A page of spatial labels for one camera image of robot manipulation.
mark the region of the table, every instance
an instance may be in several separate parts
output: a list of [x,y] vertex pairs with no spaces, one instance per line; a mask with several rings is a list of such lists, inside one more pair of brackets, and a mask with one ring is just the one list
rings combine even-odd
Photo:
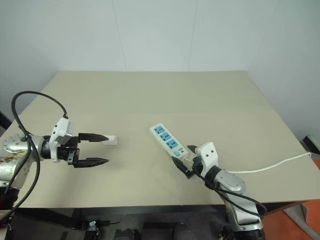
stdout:
[[[262,168],[305,152],[246,71],[58,72],[42,92],[63,103],[75,134],[117,135],[118,145],[80,143],[81,159],[110,160],[93,168],[41,162],[24,208],[223,204],[199,178],[187,179],[175,167],[149,132],[157,123],[185,146],[213,142],[219,166],[230,171]],[[61,116],[61,109],[41,96],[20,115],[39,136],[49,135]],[[18,132],[14,122],[0,144]],[[35,170],[33,164],[20,198]],[[240,176],[260,202],[320,198],[320,173],[308,156]]]

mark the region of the white power strip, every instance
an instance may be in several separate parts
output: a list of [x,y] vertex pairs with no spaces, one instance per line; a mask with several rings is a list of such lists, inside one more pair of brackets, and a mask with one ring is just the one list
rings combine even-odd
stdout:
[[170,156],[179,160],[183,160],[189,156],[189,152],[185,146],[162,123],[150,127],[149,130]]

